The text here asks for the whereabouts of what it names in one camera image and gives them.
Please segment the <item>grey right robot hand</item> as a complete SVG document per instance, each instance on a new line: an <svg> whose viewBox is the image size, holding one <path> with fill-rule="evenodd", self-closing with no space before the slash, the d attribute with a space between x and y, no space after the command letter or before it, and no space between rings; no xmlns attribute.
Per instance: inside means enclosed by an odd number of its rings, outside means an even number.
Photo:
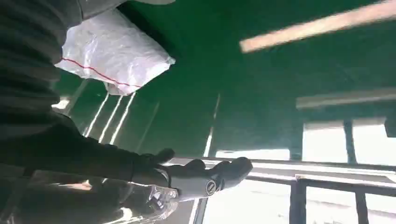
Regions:
<svg viewBox="0 0 396 224"><path fill-rule="evenodd" d="M0 114L3 224L149 224L180 202L241 183L253 168L239 157L207 168L200 159L166 166L172 149L136 154L83 136L72 120Z"/></svg>

